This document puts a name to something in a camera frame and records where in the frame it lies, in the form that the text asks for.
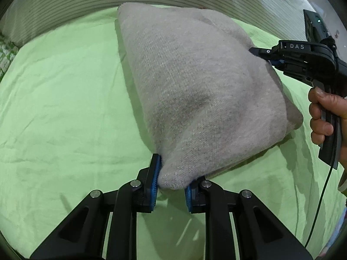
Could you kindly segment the light green bed sheet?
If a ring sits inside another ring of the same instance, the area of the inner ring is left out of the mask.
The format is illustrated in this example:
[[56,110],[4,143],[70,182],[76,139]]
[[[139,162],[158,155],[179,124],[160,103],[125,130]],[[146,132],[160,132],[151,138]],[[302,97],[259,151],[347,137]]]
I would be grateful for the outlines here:
[[[115,22],[111,8],[32,40],[1,82],[1,232],[23,257],[92,190],[120,188],[151,160]],[[311,143],[308,87],[281,81],[301,128],[213,181],[251,190],[316,257],[345,211],[343,170]]]

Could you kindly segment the green white patterned pillow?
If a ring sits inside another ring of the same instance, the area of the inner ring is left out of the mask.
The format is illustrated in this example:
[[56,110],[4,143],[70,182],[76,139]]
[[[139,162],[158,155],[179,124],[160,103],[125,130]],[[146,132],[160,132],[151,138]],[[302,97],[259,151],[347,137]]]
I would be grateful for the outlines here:
[[0,34],[0,80],[3,79],[18,51],[18,47],[12,41]]

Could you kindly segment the striped grey white duvet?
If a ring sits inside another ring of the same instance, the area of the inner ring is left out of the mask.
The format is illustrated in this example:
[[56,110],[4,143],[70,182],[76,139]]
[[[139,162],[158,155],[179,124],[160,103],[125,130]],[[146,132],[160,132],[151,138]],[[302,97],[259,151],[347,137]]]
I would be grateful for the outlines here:
[[1,33],[22,46],[70,20],[125,2],[206,8],[256,26],[278,38],[305,38],[308,0],[9,0],[1,3]]

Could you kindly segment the beige knit sweater brown trim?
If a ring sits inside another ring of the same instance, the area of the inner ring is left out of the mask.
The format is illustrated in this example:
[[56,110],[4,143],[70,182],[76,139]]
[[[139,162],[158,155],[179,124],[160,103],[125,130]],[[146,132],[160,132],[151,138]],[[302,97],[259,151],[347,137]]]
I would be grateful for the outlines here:
[[119,28],[155,150],[178,190],[272,147],[303,116],[247,33],[213,10],[127,2]]

